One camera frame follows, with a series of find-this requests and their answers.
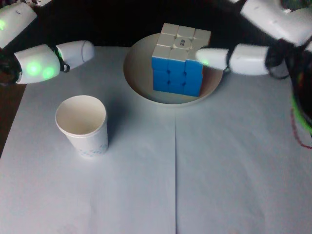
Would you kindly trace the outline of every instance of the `cube logo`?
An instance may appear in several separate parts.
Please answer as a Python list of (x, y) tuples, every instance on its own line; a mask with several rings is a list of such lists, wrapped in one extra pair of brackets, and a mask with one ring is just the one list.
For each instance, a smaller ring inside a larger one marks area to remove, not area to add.
[(198, 97), (202, 64), (195, 53), (210, 40), (210, 31), (165, 23), (152, 55), (154, 90)]

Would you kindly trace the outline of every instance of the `brown wooden floor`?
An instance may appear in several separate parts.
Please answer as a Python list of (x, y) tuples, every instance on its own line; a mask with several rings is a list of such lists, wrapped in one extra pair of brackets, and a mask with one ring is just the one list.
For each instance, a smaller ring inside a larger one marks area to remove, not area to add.
[(26, 85), (0, 86), (0, 157)]

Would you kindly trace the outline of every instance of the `white table surface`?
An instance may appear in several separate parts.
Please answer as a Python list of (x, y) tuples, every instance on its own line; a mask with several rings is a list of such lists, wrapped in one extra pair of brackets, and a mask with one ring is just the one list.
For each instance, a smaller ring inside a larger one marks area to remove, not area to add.
[[(231, 74), (204, 101), (164, 108), (128, 86), (128, 51), (97, 47), (27, 86), (0, 159), (0, 234), (311, 233), (312, 153), (292, 134), (289, 80)], [(107, 108), (101, 158), (77, 156), (55, 125), (75, 95)]]

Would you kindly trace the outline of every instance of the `white cup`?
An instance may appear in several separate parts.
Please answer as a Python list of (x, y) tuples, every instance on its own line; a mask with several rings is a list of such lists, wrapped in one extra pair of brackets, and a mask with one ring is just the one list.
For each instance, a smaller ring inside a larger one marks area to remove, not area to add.
[(57, 109), (55, 122), (81, 156), (93, 157), (106, 152), (107, 113), (97, 98), (82, 95), (65, 100)]

